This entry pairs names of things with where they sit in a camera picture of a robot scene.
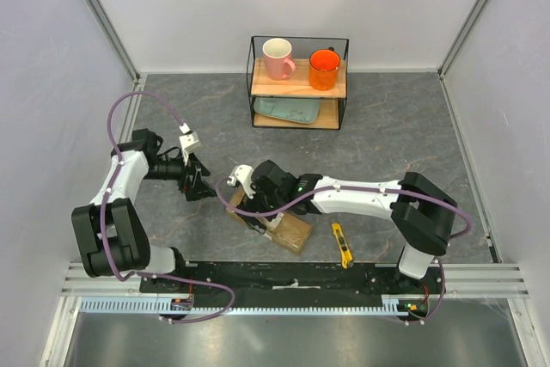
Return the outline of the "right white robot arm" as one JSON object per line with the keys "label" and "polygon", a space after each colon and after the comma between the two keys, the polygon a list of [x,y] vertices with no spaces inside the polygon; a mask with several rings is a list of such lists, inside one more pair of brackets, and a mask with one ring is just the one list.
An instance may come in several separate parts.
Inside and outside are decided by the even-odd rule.
{"label": "right white robot arm", "polygon": [[458,211],[447,193],[413,172],[400,180],[360,182],[296,177],[264,161],[256,168],[235,167],[234,177],[245,191],[244,211],[265,213],[268,220],[287,206],[296,215],[348,213],[392,222],[406,240],[393,273],[395,286],[406,293],[416,291],[433,259],[446,254]]}

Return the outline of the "yellow utility knife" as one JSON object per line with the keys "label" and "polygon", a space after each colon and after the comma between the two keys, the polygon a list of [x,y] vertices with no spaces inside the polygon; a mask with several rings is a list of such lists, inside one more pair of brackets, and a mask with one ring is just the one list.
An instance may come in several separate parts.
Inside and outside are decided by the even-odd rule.
{"label": "yellow utility knife", "polygon": [[341,266],[344,269],[349,269],[353,266],[353,256],[342,227],[339,223],[331,223],[331,228],[339,247]]}

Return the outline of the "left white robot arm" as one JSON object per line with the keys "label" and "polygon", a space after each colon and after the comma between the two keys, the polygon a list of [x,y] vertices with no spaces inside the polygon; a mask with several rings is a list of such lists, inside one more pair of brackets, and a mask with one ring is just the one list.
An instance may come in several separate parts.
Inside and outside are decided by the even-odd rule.
{"label": "left white robot arm", "polygon": [[216,195],[204,178],[210,171],[196,157],[196,132],[181,127],[174,157],[161,151],[163,139],[148,129],[136,130],[131,141],[112,151],[111,168],[101,190],[88,205],[71,213],[71,222],[85,272],[91,278],[110,277],[111,265],[120,274],[159,273],[159,283],[170,292],[186,288],[188,271],[179,266],[175,248],[150,244],[134,202],[143,180],[173,180],[187,201]]}

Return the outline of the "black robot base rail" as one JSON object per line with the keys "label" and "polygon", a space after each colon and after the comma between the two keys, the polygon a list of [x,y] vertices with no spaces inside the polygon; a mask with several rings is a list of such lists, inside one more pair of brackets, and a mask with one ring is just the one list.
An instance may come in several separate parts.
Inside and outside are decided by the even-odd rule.
{"label": "black robot base rail", "polygon": [[431,297],[442,289],[441,270],[416,280],[396,265],[358,263],[345,269],[321,262],[198,261],[183,265],[180,278],[222,284],[235,293],[235,309],[378,307],[383,296]]}

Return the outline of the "brown cardboard express box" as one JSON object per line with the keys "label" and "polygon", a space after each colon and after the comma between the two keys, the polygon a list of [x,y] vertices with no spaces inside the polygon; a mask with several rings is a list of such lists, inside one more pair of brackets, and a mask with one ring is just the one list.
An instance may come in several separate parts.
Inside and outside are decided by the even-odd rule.
{"label": "brown cardboard express box", "polygon": [[299,255],[312,231],[312,225],[287,211],[280,212],[273,219],[267,217],[240,217],[234,211],[227,208],[228,215],[247,229],[263,236],[268,241]]}

